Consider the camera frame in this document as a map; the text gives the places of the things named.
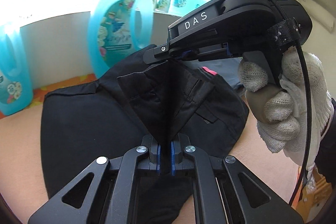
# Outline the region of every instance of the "glove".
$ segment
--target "glove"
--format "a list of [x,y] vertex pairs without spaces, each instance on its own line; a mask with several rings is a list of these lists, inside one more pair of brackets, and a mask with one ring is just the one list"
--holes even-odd
[[[307,167],[313,165],[319,150],[320,137],[331,113],[331,98],[320,60],[304,52],[310,80],[312,102],[312,131]],[[246,92],[262,92],[268,83],[266,71],[255,63],[242,60],[238,76]],[[280,86],[283,88],[263,107],[270,123],[257,121],[258,132],[272,153],[283,150],[293,162],[302,165],[307,132],[305,84],[298,54],[290,48],[282,58]]]

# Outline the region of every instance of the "white knit glove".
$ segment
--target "white knit glove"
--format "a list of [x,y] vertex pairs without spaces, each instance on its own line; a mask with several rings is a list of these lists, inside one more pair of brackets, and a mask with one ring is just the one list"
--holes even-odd
[[[304,52],[310,79],[312,102],[312,131],[310,154],[307,167],[314,163],[319,150],[320,136],[328,123],[331,112],[331,98],[320,60],[313,54]],[[267,101],[264,114],[275,124],[257,122],[258,132],[268,149],[277,153],[283,149],[293,162],[302,165],[306,143],[307,112],[305,85],[298,54],[295,48],[289,49],[282,59],[283,75],[280,78],[280,91]],[[238,76],[246,90],[255,92],[268,83],[266,71],[255,63],[242,60]]]

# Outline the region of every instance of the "white lettering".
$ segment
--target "white lettering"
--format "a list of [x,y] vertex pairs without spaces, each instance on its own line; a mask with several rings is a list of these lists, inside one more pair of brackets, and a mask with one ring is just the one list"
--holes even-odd
[[201,13],[201,17],[205,17],[205,18],[202,18],[202,20],[205,20],[207,18],[207,15],[205,14],[205,12]]
[[194,17],[194,25],[195,23],[198,23],[198,20],[196,19],[196,17]]

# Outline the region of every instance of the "person's arm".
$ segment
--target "person's arm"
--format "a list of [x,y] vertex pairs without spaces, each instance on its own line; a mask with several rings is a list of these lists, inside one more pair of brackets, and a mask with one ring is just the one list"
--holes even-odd
[[336,102],[332,99],[334,113],[325,134],[322,136],[319,152],[315,158],[315,164],[319,173],[325,176],[327,182],[335,187],[336,184]]

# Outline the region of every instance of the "screw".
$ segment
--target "screw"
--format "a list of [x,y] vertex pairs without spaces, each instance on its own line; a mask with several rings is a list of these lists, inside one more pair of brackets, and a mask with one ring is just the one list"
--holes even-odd
[[140,145],[136,148],[136,151],[139,152],[139,153],[144,153],[147,151],[147,147],[143,146],[143,145]]
[[104,164],[107,162],[107,158],[106,157],[99,157],[96,159],[96,163],[98,164]]
[[225,161],[226,161],[228,164],[234,164],[234,163],[236,162],[236,158],[233,157],[233,156],[226,156]]
[[185,147],[185,150],[188,152],[188,153],[192,153],[196,150],[196,148],[192,145],[188,145]]

